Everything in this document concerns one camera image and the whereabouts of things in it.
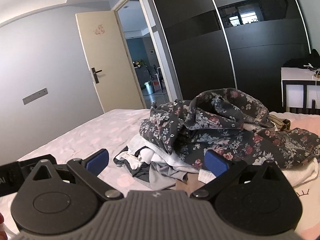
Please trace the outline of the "pink dotted bed sheet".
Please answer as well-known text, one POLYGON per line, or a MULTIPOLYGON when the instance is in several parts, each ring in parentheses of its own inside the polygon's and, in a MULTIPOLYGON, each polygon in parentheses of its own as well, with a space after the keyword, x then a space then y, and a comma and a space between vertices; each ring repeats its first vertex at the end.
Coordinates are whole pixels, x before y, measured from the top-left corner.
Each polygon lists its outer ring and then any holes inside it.
MULTIPOLYGON (((319 135, 319 115, 304 115, 293 113, 271 114, 289 119, 292 128, 303 128, 319 135)), ((140 120, 149 116, 149 110, 124 110, 109 111, 83 125, 65 133, 64 135, 48 142, 34 151, 27 151, 18 160, 26 160, 38 156, 51 154, 58 164, 64 164, 72 157, 85 159, 87 156, 106 148, 110 155, 110 162, 106 169, 99 175, 112 187, 121 191, 124 196, 130 190, 151 190, 144 182, 140 183, 132 178, 124 167, 116 167, 112 159, 126 144, 138 133, 140 120)), ((313 180, 295 187, 295 192, 303 204, 303 216, 298 224, 296 232, 304 239, 316 239, 319 236, 319 168, 313 175, 313 180)), ((188 181, 178 182, 176 189, 188 193, 199 188, 203 184, 198 181, 197 174, 188 175, 188 181)), ((15 193, 1 198, 1 213, 4 216, 4 224, 9 239, 18 234, 18 228, 11 216, 10 207, 15 193)))

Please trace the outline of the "silver trash bin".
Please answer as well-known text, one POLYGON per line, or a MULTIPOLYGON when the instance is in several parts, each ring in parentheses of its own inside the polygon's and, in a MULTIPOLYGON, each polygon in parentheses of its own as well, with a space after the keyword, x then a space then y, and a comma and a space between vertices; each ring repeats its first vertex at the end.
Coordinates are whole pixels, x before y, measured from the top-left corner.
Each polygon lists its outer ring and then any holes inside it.
POLYGON ((154 93, 154 88, 153 88, 153 83, 152 83, 152 81, 145 82, 144 85, 145 85, 145 88, 146 88, 147 93, 148 93, 149 95, 151 95, 151 94, 154 93))

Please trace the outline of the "black sliding wardrobe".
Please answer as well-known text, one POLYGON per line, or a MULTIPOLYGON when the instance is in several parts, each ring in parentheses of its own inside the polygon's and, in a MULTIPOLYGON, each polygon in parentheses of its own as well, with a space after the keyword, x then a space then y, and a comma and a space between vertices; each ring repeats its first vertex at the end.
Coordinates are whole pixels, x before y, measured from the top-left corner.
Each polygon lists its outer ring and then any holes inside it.
POLYGON ((236 88, 283 110, 281 68, 309 52, 296 0, 153 0, 182 98, 236 88))

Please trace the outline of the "grey wall switch plate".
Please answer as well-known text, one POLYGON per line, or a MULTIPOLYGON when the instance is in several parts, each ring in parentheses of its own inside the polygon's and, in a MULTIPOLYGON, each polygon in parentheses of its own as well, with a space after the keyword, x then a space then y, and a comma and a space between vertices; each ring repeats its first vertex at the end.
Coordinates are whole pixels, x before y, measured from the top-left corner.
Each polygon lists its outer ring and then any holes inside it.
POLYGON ((26 104, 28 104, 28 103, 30 103, 32 101, 35 101, 35 100, 37 100, 37 99, 39 99, 39 98, 41 98, 41 97, 43 97, 43 96, 45 96, 47 94, 48 94, 47 88, 41 89, 41 90, 39 90, 39 91, 37 91, 37 92, 35 92, 35 93, 23 98, 22 99, 23 100, 23 104, 26 105, 26 104))

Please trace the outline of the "white side desk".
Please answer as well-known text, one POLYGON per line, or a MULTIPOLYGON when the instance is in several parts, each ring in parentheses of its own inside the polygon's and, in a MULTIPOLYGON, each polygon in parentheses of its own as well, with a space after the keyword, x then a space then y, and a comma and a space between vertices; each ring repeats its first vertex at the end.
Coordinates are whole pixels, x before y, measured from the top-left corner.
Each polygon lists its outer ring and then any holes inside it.
POLYGON ((319 115, 319 70, 281 69, 284 111, 319 115))

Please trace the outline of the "brown patterned garment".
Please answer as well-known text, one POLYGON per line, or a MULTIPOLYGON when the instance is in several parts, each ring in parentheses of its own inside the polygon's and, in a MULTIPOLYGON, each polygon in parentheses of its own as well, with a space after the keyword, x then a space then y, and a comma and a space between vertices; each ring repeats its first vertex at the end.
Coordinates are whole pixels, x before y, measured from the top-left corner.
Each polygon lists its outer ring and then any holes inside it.
POLYGON ((278 131, 289 131, 291 121, 289 119, 279 118, 276 115, 270 114, 270 120, 273 122, 278 131))

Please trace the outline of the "cream door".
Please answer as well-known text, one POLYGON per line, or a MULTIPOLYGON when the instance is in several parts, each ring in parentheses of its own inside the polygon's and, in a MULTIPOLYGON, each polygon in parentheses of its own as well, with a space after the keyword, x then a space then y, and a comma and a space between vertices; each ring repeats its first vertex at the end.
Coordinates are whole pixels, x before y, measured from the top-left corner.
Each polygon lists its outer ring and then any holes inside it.
POLYGON ((93 83, 104 112, 143 109, 141 89, 114 11, 81 12, 75 17, 89 70, 102 70, 99 83, 94 78, 93 83))

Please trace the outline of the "dark chair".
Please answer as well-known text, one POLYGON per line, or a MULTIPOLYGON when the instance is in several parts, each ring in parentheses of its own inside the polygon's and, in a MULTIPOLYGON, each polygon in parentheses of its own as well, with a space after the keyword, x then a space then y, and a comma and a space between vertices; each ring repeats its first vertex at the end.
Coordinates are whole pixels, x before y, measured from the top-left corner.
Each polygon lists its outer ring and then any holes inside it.
POLYGON ((156 91, 156 85, 158 85, 161 92, 163 92, 163 85, 162 85, 161 77, 160 77, 158 69, 155 67, 155 65, 153 65, 152 67, 146 66, 146 70, 149 74, 150 83, 151 83, 151 87, 153 88, 153 91, 154 92, 156 91))

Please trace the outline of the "white grey clothes pile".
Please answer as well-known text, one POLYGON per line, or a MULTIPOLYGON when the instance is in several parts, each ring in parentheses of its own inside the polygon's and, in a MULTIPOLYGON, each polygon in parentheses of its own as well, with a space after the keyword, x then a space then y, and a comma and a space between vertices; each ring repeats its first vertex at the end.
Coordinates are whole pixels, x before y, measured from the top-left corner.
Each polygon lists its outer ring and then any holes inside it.
POLYGON ((125 167, 133 178, 154 191, 175 186, 176 180, 185 181, 188 173, 198 174, 200 170, 185 163, 176 153, 165 153, 139 134, 127 143, 113 162, 125 167))

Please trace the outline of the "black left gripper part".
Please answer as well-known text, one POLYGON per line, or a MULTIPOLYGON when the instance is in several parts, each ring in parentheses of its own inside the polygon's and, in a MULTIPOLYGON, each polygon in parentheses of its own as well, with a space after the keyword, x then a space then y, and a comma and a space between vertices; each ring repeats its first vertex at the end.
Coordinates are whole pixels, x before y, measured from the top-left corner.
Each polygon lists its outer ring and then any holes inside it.
POLYGON ((55 157, 51 154, 47 154, 2 165, 0 167, 0 197, 17 192, 23 185, 27 176, 31 173, 32 169, 43 159, 49 160, 52 164, 57 164, 55 157))

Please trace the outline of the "white folded garment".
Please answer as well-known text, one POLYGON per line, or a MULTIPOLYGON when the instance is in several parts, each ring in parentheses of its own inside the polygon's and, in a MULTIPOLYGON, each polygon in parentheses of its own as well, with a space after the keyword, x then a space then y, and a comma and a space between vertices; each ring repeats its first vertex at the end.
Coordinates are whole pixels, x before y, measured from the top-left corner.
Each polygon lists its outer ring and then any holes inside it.
POLYGON ((319 165, 316 158, 298 168, 281 170, 292 187, 305 184, 318 177, 319 165))

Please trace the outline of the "dark floral pants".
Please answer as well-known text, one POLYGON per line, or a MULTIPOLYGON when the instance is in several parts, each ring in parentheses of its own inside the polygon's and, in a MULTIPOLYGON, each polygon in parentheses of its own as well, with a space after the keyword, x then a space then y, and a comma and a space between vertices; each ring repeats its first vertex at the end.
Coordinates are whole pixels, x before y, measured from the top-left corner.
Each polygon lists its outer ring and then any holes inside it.
POLYGON ((153 104, 140 135, 195 168, 207 168, 214 151, 234 161, 261 165, 266 160, 291 169, 319 158, 319 136, 302 128, 281 131, 257 99, 234 89, 202 92, 192 100, 153 104))

